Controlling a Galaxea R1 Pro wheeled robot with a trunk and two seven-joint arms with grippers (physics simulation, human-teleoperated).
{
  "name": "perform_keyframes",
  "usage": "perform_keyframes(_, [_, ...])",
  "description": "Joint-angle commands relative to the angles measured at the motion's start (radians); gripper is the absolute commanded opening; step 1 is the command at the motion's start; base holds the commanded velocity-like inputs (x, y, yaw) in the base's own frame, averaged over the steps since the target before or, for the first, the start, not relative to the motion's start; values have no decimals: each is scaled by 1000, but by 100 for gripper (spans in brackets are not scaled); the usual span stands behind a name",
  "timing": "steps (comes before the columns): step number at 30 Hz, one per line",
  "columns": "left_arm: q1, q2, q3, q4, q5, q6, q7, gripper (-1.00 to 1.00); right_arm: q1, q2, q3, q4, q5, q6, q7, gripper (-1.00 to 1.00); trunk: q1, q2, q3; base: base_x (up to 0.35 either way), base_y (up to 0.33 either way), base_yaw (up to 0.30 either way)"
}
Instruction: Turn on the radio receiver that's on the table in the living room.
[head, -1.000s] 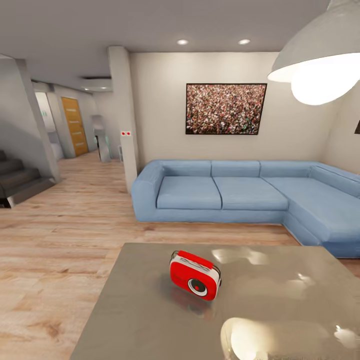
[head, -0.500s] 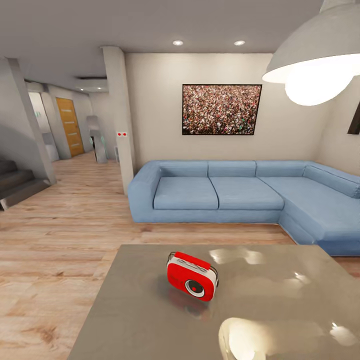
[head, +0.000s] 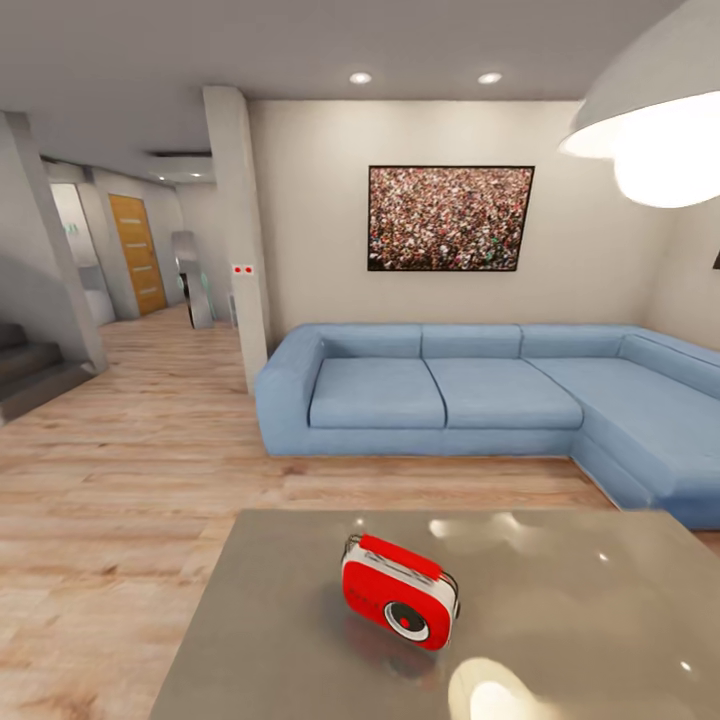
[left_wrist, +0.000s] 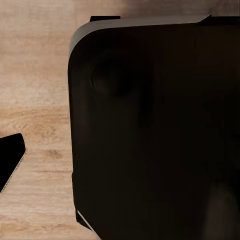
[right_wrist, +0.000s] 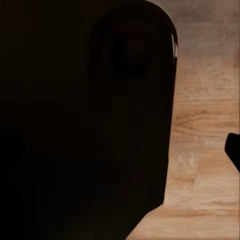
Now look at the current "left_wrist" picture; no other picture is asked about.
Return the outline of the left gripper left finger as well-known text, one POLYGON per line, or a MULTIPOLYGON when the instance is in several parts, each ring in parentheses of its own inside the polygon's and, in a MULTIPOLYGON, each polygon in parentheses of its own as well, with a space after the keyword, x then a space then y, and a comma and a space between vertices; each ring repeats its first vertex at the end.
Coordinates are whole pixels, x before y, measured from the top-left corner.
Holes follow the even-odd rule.
POLYGON ((26 151, 21 133, 0 138, 0 192, 26 151))

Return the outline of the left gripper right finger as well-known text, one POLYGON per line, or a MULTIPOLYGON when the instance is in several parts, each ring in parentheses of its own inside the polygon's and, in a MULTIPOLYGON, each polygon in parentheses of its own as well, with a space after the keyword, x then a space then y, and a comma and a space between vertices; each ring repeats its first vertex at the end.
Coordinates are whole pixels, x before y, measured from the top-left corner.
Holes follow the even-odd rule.
POLYGON ((225 142, 224 150, 240 172, 240 135, 229 133, 225 142))

